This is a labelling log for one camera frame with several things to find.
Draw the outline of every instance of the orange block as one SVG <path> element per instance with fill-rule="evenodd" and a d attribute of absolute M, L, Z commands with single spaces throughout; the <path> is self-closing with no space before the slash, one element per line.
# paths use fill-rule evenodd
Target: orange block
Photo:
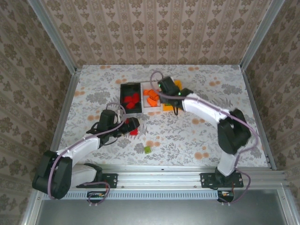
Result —
<path fill-rule="evenodd" d="M 155 91 L 152 90 L 152 89 L 148 92 L 148 95 L 149 95 L 149 97 L 152 98 L 154 101 L 158 101 L 158 100 L 159 100 L 158 94 L 155 93 Z"/>
<path fill-rule="evenodd" d="M 158 105 L 157 101 L 154 101 L 153 99 L 151 99 L 150 97 L 147 98 L 147 102 L 151 107 L 156 107 Z"/>
<path fill-rule="evenodd" d="M 143 95 L 149 95 L 149 90 L 144 90 L 142 94 Z"/>

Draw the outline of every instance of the purple cable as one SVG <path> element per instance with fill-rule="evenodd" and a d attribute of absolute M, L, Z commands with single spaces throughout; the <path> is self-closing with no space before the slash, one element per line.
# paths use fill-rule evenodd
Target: purple cable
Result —
<path fill-rule="evenodd" d="M 121 107 L 121 109 L 123 110 L 123 112 L 124 112 L 123 117 L 126 116 L 126 111 L 125 111 L 124 107 L 123 107 L 122 105 L 120 105 L 119 103 L 115 103 L 115 102 L 108 103 L 108 104 L 106 105 L 106 109 L 107 109 L 107 107 L 108 107 L 109 105 L 119 105 L 119 106 Z M 99 135 L 107 134 L 107 133 L 110 133 L 110 132 L 112 132 L 112 131 L 114 131 L 114 130 L 116 130 L 116 129 L 119 129 L 119 128 L 123 125 L 123 123 L 125 122 L 125 120 L 126 120 L 126 119 L 124 119 L 118 126 L 116 126 L 116 127 L 113 128 L 113 129 L 110 129 L 110 130 L 101 132 L 101 133 L 96 134 L 96 135 L 91 135 L 91 136 L 88 136 L 88 137 L 86 137 L 86 138 L 83 138 L 83 139 L 79 140 L 78 142 L 76 142 L 75 144 L 71 145 L 69 148 L 67 148 L 66 150 L 64 150 L 62 153 L 60 153 L 60 154 L 57 156 L 57 158 L 55 159 L 55 161 L 54 161 L 54 163 L 53 163 L 53 165 L 52 165 L 52 167 L 51 167 L 50 174 L 49 174 L 49 179 L 48 179 L 47 192 L 48 192 L 48 196 L 49 196 L 50 199 L 55 199 L 55 198 L 51 195 L 51 182 L 52 182 L 52 177 L 53 177 L 53 174 L 54 174 L 54 170 L 55 170 L 56 165 L 58 164 L 60 158 L 61 158 L 64 154 L 66 154 L 67 152 L 72 151 L 77 145 L 81 144 L 82 142 L 84 142 L 84 141 L 86 141 L 86 140 L 89 140 L 89 139 L 94 138 L 94 137 L 97 137 L 97 136 L 99 136 Z"/>
<path fill-rule="evenodd" d="M 110 190 L 111 190 L 111 186 L 110 186 L 109 183 L 107 183 L 107 182 L 99 181 L 99 182 L 93 182 L 93 183 L 83 183 L 83 185 L 95 185 L 95 184 L 105 184 L 105 185 L 108 186 L 108 190 L 107 190 L 105 196 L 104 196 L 98 203 L 92 203 L 92 202 L 90 201 L 90 197 L 91 197 L 93 194 L 96 194 L 96 193 L 99 193 L 99 192 L 95 191 L 95 192 L 93 192 L 93 193 L 90 193 L 90 194 L 89 194 L 89 198 L 88 198 L 88 202 L 89 202 L 90 206 L 91 206 L 92 204 L 94 204 L 94 205 L 96 205 L 96 206 L 97 206 L 98 204 L 101 204 L 101 203 L 108 197 L 108 194 L 109 194 L 109 192 L 110 192 Z"/>
<path fill-rule="evenodd" d="M 258 145 L 258 134 L 255 132 L 255 130 L 254 130 L 251 126 L 249 126 L 249 125 L 248 125 L 247 123 L 245 123 L 244 121 L 240 120 L 239 118 L 236 118 L 235 116 L 232 116 L 231 114 L 229 114 L 229 113 L 227 113 L 227 112 L 225 112 L 225 111 L 223 111 L 223 110 L 218 109 L 218 108 L 215 107 L 214 105 L 211 105 L 211 104 L 209 104 L 209 103 L 207 103 L 207 102 L 202 101 L 201 99 L 198 99 L 198 98 L 195 98 L 195 97 L 169 96 L 169 95 L 165 95 L 165 94 L 163 94 L 163 93 L 157 91 L 156 88 L 155 88 L 154 85 L 153 85 L 153 76 L 154 76 L 154 74 L 156 74 L 156 73 L 161 74 L 162 78 L 164 77 L 164 75 L 163 75 L 162 72 L 160 72 L 160 71 L 154 71 L 154 72 L 151 74 L 151 77 L 150 77 L 151 88 L 152 88 L 159 96 L 164 97 L 164 98 L 167 98 L 167 99 L 174 99 L 174 100 L 190 99 L 190 100 L 193 100 L 193 101 L 196 101 L 196 102 L 201 102 L 202 104 L 204 104 L 204 105 L 210 107 L 211 109 L 216 110 L 216 111 L 218 111 L 219 113 L 221 113 L 221 114 L 223 114 L 223 115 L 225 115 L 225 116 L 227 116 L 227 117 L 229 117 L 229 118 L 231 118 L 231 119 L 233 119 L 233 120 L 235 120 L 235 121 L 241 123 L 242 125 L 244 125 L 245 127 L 247 127 L 249 130 L 251 130 L 251 132 L 253 133 L 253 135 L 254 135 L 254 137 L 255 137 L 255 143 L 254 143 L 254 145 L 251 146 L 251 147 L 248 147 L 248 148 L 245 148 L 245 149 L 239 151 L 239 153 L 238 153 L 238 155 L 237 155 L 237 158 L 236 158 L 236 160 L 235 160 L 235 163 L 234 163 L 234 169 L 235 169 L 236 171 L 238 171 L 238 172 L 240 172 L 240 173 L 246 175 L 246 176 L 249 178 L 249 182 L 248 182 L 248 184 L 247 184 L 247 186 L 246 186 L 246 189 L 245 189 L 245 191 L 243 192 L 243 194 L 242 194 L 238 199 L 234 200 L 234 201 L 231 202 L 231 203 L 235 203 L 235 202 L 239 201 L 239 200 L 241 199 L 241 197 L 244 196 L 245 193 L 248 191 L 248 189 L 249 189 L 249 187 L 250 187 L 250 183 L 251 183 L 251 178 L 250 178 L 250 176 L 249 176 L 248 174 L 246 174 L 246 173 L 244 173 L 244 172 L 238 170 L 238 169 L 236 168 L 236 166 L 237 166 L 237 164 L 238 164 L 238 160 L 240 159 L 240 154 L 241 154 L 241 153 L 244 153 L 244 152 L 246 152 L 246 151 L 249 151 L 249 150 L 251 150 L 251 149 L 254 149 L 254 148 Z"/>

